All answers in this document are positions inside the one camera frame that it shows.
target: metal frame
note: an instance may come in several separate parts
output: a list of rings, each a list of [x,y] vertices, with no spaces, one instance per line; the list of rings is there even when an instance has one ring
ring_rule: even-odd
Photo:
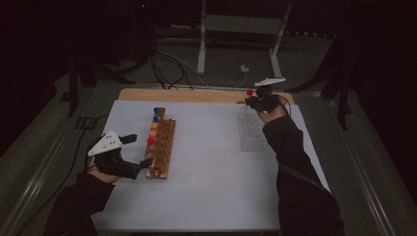
[[[291,12],[292,5],[287,5],[282,19],[263,19],[263,18],[243,18],[232,16],[219,16],[206,13],[206,0],[202,1],[202,19],[201,19],[201,37],[199,61],[197,64],[197,73],[201,76],[206,70],[206,30],[238,31],[238,32],[255,32],[276,34],[276,42],[268,50],[270,63],[273,70],[274,78],[282,78],[276,54],[279,44],[285,33],[286,23]],[[246,22],[243,29],[238,30],[239,23]]]

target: cable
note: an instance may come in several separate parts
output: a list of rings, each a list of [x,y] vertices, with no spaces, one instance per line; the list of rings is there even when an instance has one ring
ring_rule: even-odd
[[[289,108],[288,113],[289,113],[289,117],[291,117],[291,104],[289,103],[288,99],[285,96],[281,96],[281,95],[279,95],[278,97],[282,97],[286,101],[286,103],[288,104],[288,108]]]
[[[187,72],[185,71],[185,69],[184,69],[184,67],[181,65],[181,63],[179,62],[179,58],[176,58],[176,57],[174,57],[174,56],[171,56],[171,55],[169,55],[169,54],[166,54],[166,53],[164,53],[164,52],[161,52],[161,51],[156,51],[156,53],[158,53],[158,54],[161,54],[161,55],[163,55],[163,56],[165,56],[165,57],[168,57],[168,58],[170,58],[170,59],[172,59],[172,60],[174,60],[174,62],[175,62],[175,64],[181,69],[181,71],[182,71],[182,76],[181,76],[181,78],[180,79],[178,79],[177,81],[175,81],[174,83],[172,83],[172,84],[176,84],[176,83],[178,83],[178,82],[180,82],[183,78],[184,78],[184,76],[185,76],[185,78],[186,78],[186,80],[187,80],[187,84],[188,84],[188,86],[190,87],[190,89],[191,90],[194,90],[193,89],[193,87],[191,86],[191,84],[190,84],[190,80],[189,80],[189,78],[188,78],[188,75],[187,75]]]
[[[200,75],[197,73],[196,68],[194,68],[194,67],[193,67],[190,63],[188,63],[187,61],[185,61],[185,60],[183,60],[183,59],[181,59],[181,58],[178,58],[178,57],[172,56],[172,55],[170,55],[170,54],[168,54],[168,53],[161,52],[161,51],[159,51],[159,52],[160,52],[160,53],[165,54],[166,56],[169,56],[169,57],[175,58],[176,60],[181,61],[181,62],[183,62],[184,64],[186,64],[187,66],[189,66],[189,67],[190,67],[191,69],[193,69],[193,71],[196,73],[196,75],[197,75],[197,77],[199,78],[200,82],[201,82],[203,85],[205,85],[206,87],[210,88],[210,86],[209,86],[208,84],[206,84],[206,83],[203,81],[203,79],[200,77]]]
[[[92,121],[89,123],[88,127],[90,125],[92,125],[93,123],[97,122],[99,119],[104,118],[108,116],[108,114],[106,115],[102,115],[99,116],[97,118],[92,118]],[[79,141],[77,143],[77,147],[76,147],[76,151],[74,153],[74,157],[73,157],[73,161],[71,163],[71,167],[68,171],[68,173],[66,174],[66,176],[64,177],[64,180],[61,182],[61,184],[58,186],[58,188],[52,193],[52,195],[45,201],[45,203],[43,203],[43,205],[40,206],[40,208],[30,217],[30,219],[27,221],[27,223],[24,224],[24,226],[18,231],[18,233],[16,234],[17,236],[21,235],[24,230],[29,226],[29,224],[37,217],[37,215],[46,207],[46,205],[49,204],[49,202],[59,193],[59,191],[62,189],[62,187],[64,186],[65,182],[67,182],[68,178],[70,177],[71,173],[74,170],[74,166],[77,160],[77,155],[80,149],[80,145],[81,145],[81,141],[83,139],[83,136],[86,134],[88,129],[84,129],[82,134],[80,135]]]

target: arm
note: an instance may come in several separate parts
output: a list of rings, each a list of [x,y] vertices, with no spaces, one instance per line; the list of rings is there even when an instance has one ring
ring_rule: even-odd
[[[259,115],[266,123],[263,131],[278,162],[320,184],[310,157],[304,152],[303,132],[285,108],[278,106],[269,114]],[[278,171],[276,189],[283,235],[344,235],[337,202],[329,192],[282,170]]]
[[[95,167],[57,197],[43,235],[62,235],[69,230],[96,235],[90,217],[104,210],[119,177],[100,173]]]

